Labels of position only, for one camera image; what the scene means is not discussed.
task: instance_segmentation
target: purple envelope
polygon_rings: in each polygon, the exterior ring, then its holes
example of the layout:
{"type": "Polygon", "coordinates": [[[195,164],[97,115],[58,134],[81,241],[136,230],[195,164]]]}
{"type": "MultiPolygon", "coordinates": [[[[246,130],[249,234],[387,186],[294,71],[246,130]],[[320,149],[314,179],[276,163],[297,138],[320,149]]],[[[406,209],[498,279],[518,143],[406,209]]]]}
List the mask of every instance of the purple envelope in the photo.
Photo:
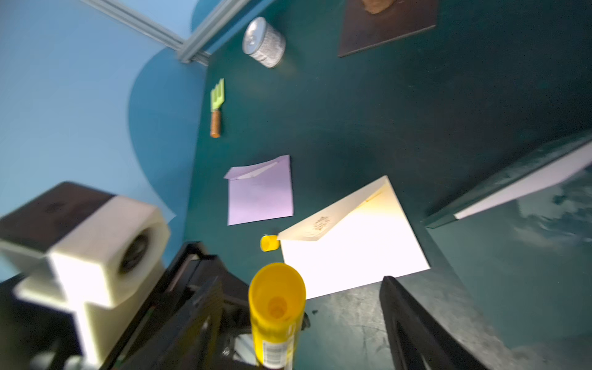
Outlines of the purple envelope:
{"type": "Polygon", "coordinates": [[[294,215],[290,156],[232,167],[228,179],[228,225],[294,215]]]}

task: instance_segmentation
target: can label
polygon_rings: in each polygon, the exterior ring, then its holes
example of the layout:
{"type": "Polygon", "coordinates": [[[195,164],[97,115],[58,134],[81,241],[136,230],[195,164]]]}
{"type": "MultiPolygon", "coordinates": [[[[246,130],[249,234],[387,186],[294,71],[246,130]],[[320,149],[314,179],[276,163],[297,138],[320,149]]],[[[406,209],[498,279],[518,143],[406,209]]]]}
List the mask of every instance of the can label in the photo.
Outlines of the can label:
{"type": "Polygon", "coordinates": [[[271,343],[263,340],[263,366],[268,369],[292,370],[294,357],[294,337],[284,343],[271,343]]]}
{"type": "Polygon", "coordinates": [[[273,68],[282,59],[285,50],[286,39],[268,24],[261,46],[251,56],[267,68],[273,68]]]}

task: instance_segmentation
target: yellow cap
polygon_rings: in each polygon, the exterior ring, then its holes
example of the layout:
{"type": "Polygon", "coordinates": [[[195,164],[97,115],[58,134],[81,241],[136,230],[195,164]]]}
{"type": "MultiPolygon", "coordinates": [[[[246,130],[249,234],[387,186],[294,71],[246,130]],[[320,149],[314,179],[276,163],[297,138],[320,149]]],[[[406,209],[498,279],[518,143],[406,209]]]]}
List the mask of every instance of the yellow cap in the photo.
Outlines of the yellow cap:
{"type": "Polygon", "coordinates": [[[261,238],[261,250],[269,252],[279,248],[279,240],[277,235],[263,235],[261,238]]]}

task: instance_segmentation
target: cream envelope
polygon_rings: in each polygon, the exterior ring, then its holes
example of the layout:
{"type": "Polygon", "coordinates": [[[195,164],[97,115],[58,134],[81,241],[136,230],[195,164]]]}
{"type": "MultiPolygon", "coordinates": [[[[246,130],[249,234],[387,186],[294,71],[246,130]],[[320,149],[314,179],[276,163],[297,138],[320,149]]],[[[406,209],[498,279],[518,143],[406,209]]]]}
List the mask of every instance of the cream envelope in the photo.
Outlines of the cream envelope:
{"type": "Polygon", "coordinates": [[[315,298],[430,266],[387,176],[278,234],[315,298]]]}

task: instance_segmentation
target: tin can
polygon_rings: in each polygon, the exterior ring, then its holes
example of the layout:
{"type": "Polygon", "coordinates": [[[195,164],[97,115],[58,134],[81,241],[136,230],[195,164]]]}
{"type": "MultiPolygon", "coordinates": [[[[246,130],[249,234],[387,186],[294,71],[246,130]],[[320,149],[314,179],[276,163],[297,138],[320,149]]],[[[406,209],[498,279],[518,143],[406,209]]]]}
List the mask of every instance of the tin can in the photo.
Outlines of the tin can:
{"type": "Polygon", "coordinates": [[[264,17],[257,17],[247,27],[243,51],[267,68],[278,65],[286,50],[286,39],[271,27],[264,17]]]}

